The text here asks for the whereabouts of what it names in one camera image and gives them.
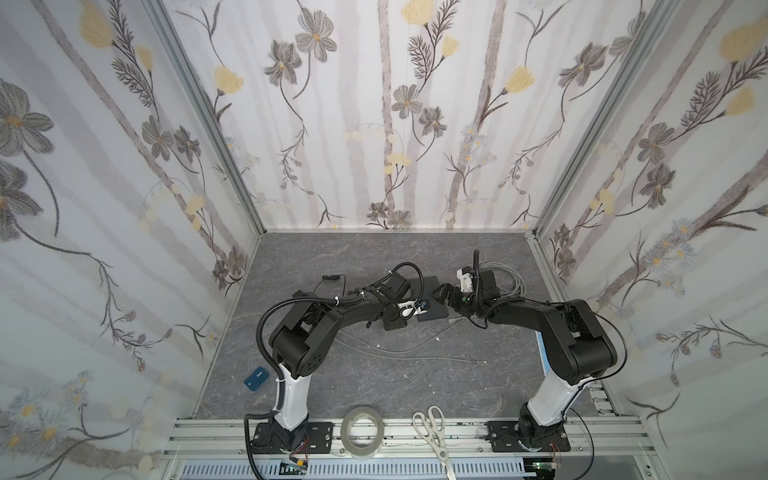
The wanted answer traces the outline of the dark grey switch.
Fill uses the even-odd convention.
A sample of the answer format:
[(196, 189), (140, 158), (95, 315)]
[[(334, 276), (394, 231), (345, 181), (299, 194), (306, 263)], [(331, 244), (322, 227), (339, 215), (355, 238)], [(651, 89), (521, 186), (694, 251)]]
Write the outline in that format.
[(427, 309), (423, 313), (417, 313), (412, 317), (412, 320), (418, 322), (428, 322), (434, 320), (443, 320), (449, 317), (449, 309), (446, 305), (441, 304), (435, 291), (439, 289), (441, 283), (436, 276), (426, 276), (424, 278), (424, 294), (422, 300), (427, 302)]

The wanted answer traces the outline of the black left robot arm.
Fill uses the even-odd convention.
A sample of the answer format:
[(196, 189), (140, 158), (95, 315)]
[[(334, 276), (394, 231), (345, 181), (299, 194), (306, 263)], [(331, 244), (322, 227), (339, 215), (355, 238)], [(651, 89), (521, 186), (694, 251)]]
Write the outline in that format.
[(401, 262), (387, 275), (348, 295), (320, 297), (303, 291), (267, 308), (256, 324), (259, 353), (276, 374), (275, 405), (267, 413), (244, 415), (245, 451), (253, 476), (255, 461), (250, 423), (264, 420), (267, 445), (292, 454), (308, 441), (308, 396), (312, 374), (327, 357), (338, 333), (357, 323), (408, 321), (423, 302), (425, 277), (413, 262)]

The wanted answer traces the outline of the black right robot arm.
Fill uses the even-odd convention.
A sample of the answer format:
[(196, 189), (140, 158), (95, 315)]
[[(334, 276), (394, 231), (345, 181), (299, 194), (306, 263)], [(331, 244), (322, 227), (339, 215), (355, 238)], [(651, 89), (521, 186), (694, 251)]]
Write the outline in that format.
[(503, 294), (493, 271), (480, 266), (478, 251), (473, 252), (473, 265), (458, 270), (457, 278), (457, 285), (444, 283), (434, 290), (437, 302), (468, 319), (540, 334), (549, 371), (521, 407), (512, 438), (527, 451), (556, 445), (578, 396), (618, 363), (616, 346), (583, 300), (545, 302)]

